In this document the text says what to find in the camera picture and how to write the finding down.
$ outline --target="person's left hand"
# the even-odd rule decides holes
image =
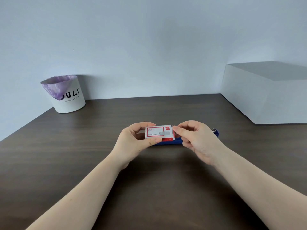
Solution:
[[[123,169],[140,154],[140,151],[162,141],[162,138],[159,137],[140,139],[140,134],[137,133],[140,130],[145,130],[145,127],[152,126],[155,126],[155,124],[151,122],[141,122],[134,123],[122,130],[110,156],[118,160]]]

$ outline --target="table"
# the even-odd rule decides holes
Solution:
[[[25,229],[76,186],[134,122],[206,123],[221,141],[307,195],[307,125],[255,125],[220,94],[87,100],[53,108],[0,142],[0,229]],[[123,170],[93,229],[266,229],[211,166],[153,146]]]

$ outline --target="forearm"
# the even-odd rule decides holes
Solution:
[[[307,197],[269,176],[228,148],[215,168],[270,229],[306,229]]]
[[[107,156],[27,230],[90,230],[122,165]]]

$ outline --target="trash bin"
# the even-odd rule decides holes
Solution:
[[[58,113],[73,112],[85,105],[76,75],[51,77],[42,81],[41,85]]]

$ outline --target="person's right hand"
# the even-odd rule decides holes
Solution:
[[[182,145],[195,152],[208,165],[214,165],[217,152],[225,147],[204,123],[190,120],[173,126],[173,130],[181,136]]]

